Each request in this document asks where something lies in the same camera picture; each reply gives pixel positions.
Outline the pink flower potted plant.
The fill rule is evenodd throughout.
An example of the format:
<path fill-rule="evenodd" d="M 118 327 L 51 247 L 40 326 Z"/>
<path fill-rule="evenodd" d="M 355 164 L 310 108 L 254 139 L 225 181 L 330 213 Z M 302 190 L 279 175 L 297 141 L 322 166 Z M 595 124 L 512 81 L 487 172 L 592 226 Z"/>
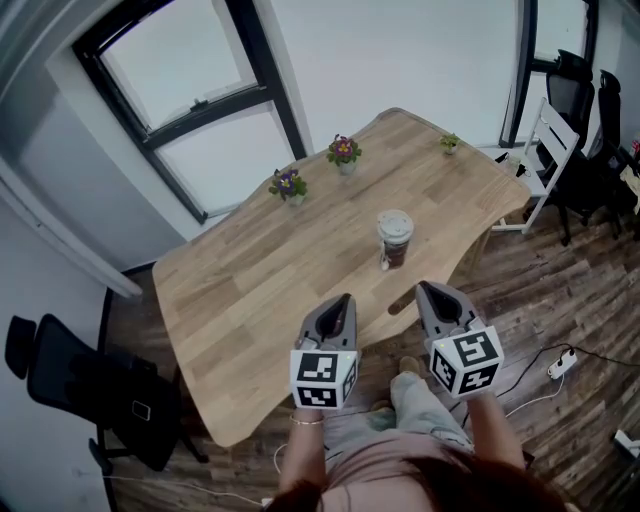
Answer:
<path fill-rule="evenodd" d="M 342 175 L 353 174 L 361 156 L 362 149 L 358 143 L 340 134 L 335 135 L 326 155 L 328 162 L 336 165 Z"/>

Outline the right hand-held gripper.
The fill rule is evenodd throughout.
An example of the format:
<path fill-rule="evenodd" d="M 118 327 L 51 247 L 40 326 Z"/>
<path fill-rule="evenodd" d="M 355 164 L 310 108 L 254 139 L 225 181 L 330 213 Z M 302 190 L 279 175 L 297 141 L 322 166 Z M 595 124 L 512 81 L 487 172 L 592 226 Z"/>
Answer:
<path fill-rule="evenodd" d="M 432 281 L 420 281 L 415 296 L 426 336 L 427 370 L 454 399 L 488 391 L 504 363 L 495 327 L 463 328 L 445 336 L 441 326 L 465 326 L 477 316 L 470 299 L 456 288 Z"/>

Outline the person's pink shirt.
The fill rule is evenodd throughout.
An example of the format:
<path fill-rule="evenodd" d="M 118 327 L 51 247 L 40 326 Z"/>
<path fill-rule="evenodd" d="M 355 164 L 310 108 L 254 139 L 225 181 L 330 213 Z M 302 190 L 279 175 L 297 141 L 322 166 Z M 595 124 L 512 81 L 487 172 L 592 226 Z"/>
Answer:
<path fill-rule="evenodd" d="M 390 430 L 331 454 L 314 512 L 510 512 L 530 489 L 521 466 L 471 444 Z"/>

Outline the black mesh office chair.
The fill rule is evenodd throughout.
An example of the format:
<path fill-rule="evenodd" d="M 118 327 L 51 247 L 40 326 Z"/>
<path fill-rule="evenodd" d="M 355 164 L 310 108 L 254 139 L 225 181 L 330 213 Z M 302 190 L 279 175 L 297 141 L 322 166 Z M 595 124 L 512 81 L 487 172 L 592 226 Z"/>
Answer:
<path fill-rule="evenodd" d="M 630 165 L 640 176 L 640 156 L 632 157 L 621 145 L 621 86 L 618 79 L 606 70 L 600 71 L 598 106 L 600 115 L 600 147 L 597 155 L 606 187 L 605 206 L 610 215 L 613 238 L 622 233 L 621 216 L 633 213 L 635 196 L 619 179 L 623 169 Z M 634 227 L 634 241 L 640 241 L 640 216 Z"/>
<path fill-rule="evenodd" d="M 559 178 L 551 196 L 551 205 L 557 207 L 564 236 L 561 244 L 571 241 L 568 212 L 573 211 L 587 224 L 596 210 L 606 203 L 606 187 L 602 168 L 596 153 L 587 157 L 582 152 L 588 134 L 588 124 L 598 90 L 593 85 L 593 73 L 586 61 L 566 50 L 559 52 L 556 67 L 547 74 L 549 104 L 578 134 L 578 142 L 572 156 Z"/>
<path fill-rule="evenodd" d="M 101 353 L 52 314 L 40 322 L 12 317 L 5 361 L 16 377 L 26 381 L 35 402 L 113 432 L 122 443 L 118 449 L 88 442 L 105 477 L 113 473 L 113 459 L 131 456 L 161 472 L 179 442 L 199 463 L 209 462 L 182 424 L 180 377 L 165 379 L 150 361 L 126 352 Z M 133 400 L 151 407 L 148 422 L 132 414 Z"/>

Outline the lidded jar with dark contents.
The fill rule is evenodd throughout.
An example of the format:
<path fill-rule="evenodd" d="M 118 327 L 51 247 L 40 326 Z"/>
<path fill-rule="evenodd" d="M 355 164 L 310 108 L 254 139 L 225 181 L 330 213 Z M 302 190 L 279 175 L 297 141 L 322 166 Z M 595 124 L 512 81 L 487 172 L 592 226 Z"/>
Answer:
<path fill-rule="evenodd" d="M 382 240 L 380 243 L 380 266 L 382 271 L 401 267 L 406 258 L 410 242 L 395 244 Z"/>

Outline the person's left forearm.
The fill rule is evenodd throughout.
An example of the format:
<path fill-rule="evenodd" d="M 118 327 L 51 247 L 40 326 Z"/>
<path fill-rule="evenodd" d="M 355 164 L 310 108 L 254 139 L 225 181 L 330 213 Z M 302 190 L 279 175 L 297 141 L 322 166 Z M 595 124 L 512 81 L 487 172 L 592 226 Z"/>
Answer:
<path fill-rule="evenodd" d="M 324 414 L 317 409 L 295 409 L 280 466 L 279 490 L 288 492 L 298 484 L 323 490 L 327 483 L 324 448 Z"/>

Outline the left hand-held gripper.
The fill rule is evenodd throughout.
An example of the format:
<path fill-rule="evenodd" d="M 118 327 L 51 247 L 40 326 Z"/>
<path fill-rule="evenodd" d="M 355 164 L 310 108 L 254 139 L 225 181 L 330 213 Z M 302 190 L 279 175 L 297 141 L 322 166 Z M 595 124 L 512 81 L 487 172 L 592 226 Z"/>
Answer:
<path fill-rule="evenodd" d="M 356 301 L 348 293 L 307 314 L 290 352 L 290 389 L 298 408 L 343 408 L 359 375 L 356 338 Z"/>

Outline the pale yellow bag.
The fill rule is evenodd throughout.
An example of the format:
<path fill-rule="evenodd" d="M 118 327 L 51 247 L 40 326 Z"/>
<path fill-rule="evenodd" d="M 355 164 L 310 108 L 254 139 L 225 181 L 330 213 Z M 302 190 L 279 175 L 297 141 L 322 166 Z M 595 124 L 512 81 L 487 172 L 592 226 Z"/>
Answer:
<path fill-rule="evenodd" d="M 627 165 L 621 172 L 619 179 L 635 196 L 633 211 L 635 215 L 640 216 L 640 176 L 634 172 L 634 169 L 630 165 Z"/>

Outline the white wooden chair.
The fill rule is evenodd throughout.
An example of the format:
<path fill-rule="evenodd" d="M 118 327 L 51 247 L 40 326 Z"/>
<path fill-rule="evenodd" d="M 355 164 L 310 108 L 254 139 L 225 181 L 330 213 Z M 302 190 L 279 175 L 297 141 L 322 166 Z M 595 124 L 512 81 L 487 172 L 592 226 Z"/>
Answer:
<path fill-rule="evenodd" d="M 518 196 L 514 200 L 508 200 L 509 206 L 488 229 L 494 232 L 526 234 L 543 207 L 551 205 L 552 192 L 577 141 L 578 135 L 548 101 L 542 98 L 525 146 L 503 151 L 520 157 L 530 171 L 529 176 L 516 177 L 503 166 L 503 162 L 495 162 L 498 157 L 497 149 L 481 148 L 480 153 L 484 159 L 507 174 L 512 182 L 517 182 L 524 195 L 523 198 Z"/>

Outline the white angled bracket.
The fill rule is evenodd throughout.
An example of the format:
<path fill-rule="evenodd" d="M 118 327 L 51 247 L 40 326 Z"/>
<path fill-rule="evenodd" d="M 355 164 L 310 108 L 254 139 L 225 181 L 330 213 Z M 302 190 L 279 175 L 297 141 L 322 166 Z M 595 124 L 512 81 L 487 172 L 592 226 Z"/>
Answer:
<path fill-rule="evenodd" d="M 631 439 L 624 431 L 618 429 L 613 437 L 616 447 L 634 459 L 640 457 L 640 439 Z"/>

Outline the white plastic cup lid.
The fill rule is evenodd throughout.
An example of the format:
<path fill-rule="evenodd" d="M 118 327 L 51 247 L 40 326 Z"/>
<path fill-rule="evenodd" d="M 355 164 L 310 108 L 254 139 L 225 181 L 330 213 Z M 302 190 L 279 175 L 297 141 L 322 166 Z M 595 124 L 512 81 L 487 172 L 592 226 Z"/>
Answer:
<path fill-rule="evenodd" d="M 377 231 L 383 243 L 402 245 L 410 241 L 414 232 L 414 223 L 402 210 L 386 210 L 377 216 Z"/>

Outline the white power strip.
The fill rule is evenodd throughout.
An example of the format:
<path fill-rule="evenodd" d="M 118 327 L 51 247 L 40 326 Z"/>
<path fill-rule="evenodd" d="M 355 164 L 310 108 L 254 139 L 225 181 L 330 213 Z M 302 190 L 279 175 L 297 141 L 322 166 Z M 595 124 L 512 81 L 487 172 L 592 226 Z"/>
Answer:
<path fill-rule="evenodd" d="M 548 367 L 547 374 L 551 380 L 561 379 L 576 363 L 576 351 L 574 349 L 568 349 L 562 352 L 559 358 Z"/>

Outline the person's right forearm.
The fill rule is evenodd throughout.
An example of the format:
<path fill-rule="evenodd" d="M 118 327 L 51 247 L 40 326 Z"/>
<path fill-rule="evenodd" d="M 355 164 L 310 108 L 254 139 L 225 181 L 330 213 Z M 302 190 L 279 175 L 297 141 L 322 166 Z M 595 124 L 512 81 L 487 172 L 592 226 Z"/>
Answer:
<path fill-rule="evenodd" d="M 479 394 L 467 401 L 467 409 L 476 455 L 524 470 L 522 446 L 497 397 Z"/>

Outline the black framed casement window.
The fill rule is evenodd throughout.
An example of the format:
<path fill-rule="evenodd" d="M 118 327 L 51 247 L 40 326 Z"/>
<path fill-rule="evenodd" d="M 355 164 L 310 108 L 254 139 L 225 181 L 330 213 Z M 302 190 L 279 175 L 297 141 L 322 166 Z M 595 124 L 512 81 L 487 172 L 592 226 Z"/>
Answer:
<path fill-rule="evenodd" d="M 258 0 L 120 0 L 73 51 L 199 223 L 307 154 Z"/>

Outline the purple flower potted plant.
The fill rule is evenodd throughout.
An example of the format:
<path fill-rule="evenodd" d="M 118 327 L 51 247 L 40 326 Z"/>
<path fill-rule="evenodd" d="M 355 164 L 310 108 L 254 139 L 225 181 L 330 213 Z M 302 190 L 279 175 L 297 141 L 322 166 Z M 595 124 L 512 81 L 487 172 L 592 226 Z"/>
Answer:
<path fill-rule="evenodd" d="M 308 187 L 297 169 L 276 169 L 268 191 L 290 206 L 300 206 L 307 197 Z"/>

